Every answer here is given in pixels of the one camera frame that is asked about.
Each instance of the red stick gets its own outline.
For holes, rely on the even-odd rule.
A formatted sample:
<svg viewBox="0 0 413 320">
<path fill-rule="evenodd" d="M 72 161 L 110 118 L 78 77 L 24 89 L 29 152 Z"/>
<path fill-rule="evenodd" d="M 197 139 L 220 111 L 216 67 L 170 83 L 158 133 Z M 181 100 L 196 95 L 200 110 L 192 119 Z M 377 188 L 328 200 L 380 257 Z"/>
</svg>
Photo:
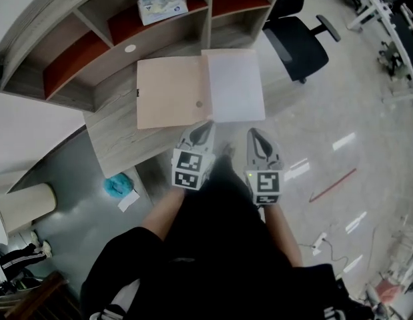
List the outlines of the red stick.
<svg viewBox="0 0 413 320">
<path fill-rule="evenodd" d="M 312 197 L 310 197 L 310 200 L 308 201 L 309 203 L 313 203 L 315 200 L 319 199 L 321 196 L 323 196 L 326 192 L 328 192 L 329 190 L 333 189 L 336 185 L 338 185 L 339 183 L 341 183 L 343 180 L 345 180 L 345 178 L 347 178 L 349 175 L 353 174 L 354 172 L 356 172 L 357 169 L 352 169 L 350 172 L 348 172 L 345 176 L 343 176 L 340 180 L 338 180 L 336 183 L 333 183 L 332 185 L 330 185 L 325 191 L 319 193 L 317 196 L 315 196 L 313 199 L 313 195 Z"/>
</svg>

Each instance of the red shelf panel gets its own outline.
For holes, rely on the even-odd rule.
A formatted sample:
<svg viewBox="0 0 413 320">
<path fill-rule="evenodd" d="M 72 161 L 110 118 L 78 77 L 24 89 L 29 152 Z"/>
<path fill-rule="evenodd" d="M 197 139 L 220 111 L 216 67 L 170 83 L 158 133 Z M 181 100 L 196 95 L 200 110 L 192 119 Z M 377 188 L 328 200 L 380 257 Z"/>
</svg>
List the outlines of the red shelf panel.
<svg viewBox="0 0 413 320">
<path fill-rule="evenodd" d="M 268 0 L 213 0 L 212 17 L 269 6 Z"/>
<path fill-rule="evenodd" d="M 86 33 L 66 49 L 43 72 L 46 99 L 82 70 L 86 65 L 109 50 L 94 32 Z"/>
<path fill-rule="evenodd" d="M 207 6 L 208 4 L 204 0 L 187 0 L 189 12 L 194 12 Z M 158 23 L 161 23 L 162 21 L 144 26 L 139 18 L 138 7 L 133 6 L 110 18 L 108 20 L 108 26 L 110 28 L 114 45 L 117 45 L 126 39 L 129 39 L 130 37 L 133 37 L 134 35 L 153 27 Z"/>
</svg>

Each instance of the power strip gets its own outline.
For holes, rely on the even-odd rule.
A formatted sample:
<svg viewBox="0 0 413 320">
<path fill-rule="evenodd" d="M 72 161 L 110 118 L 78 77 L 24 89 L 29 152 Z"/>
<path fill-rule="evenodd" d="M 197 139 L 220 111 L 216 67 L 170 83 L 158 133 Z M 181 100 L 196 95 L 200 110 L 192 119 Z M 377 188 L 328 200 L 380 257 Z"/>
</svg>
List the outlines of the power strip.
<svg viewBox="0 0 413 320">
<path fill-rule="evenodd" d="M 313 256 L 319 255 L 322 251 L 319 250 L 319 246 L 323 243 L 324 239 L 328 236 L 327 233 L 322 232 L 316 239 L 316 242 L 312 245 Z"/>
</svg>

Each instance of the cabinet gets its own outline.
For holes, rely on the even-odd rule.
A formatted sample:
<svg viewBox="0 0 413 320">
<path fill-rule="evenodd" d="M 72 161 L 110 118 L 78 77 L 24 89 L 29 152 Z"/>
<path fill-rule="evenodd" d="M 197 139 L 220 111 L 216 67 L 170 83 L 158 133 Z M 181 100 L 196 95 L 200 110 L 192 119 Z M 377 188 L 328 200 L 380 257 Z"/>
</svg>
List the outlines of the cabinet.
<svg viewBox="0 0 413 320">
<path fill-rule="evenodd" d="M 189 12 L 144 26 L 137 0 L 53 0 L 4 57 L 3 92 L 95 112 L 96 87 L 177 43 L 255 40 L 276 0 L 187 0 Z"/>
</svg>

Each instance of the white paper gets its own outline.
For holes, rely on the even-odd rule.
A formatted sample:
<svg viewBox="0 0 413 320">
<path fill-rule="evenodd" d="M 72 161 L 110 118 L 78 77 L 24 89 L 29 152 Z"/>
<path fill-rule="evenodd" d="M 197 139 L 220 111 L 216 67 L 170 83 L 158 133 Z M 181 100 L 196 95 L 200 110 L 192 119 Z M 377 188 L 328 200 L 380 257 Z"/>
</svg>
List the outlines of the white paper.
<svg viewBox="0 0 413 320">
<path fill-rule="evenodd" d="M 261 121 L 266 118 L 264 97 L 254 50 L 204 51 L 208 56 L 215 122 Z"/>
<path fill-rule="evenodd" d="M 121 209 L 122 212 L 125 212 L 130 205 L 132 205 L 133 203 L 137 201 L 138 198 L 139 198 L 139 194 L 136 193 L 136 191 L 133 189 L 130 194 L 128 194 L 126 197 L 124 197 L 120 201 L 118 205 L 119 209 Z"/>
</svg>

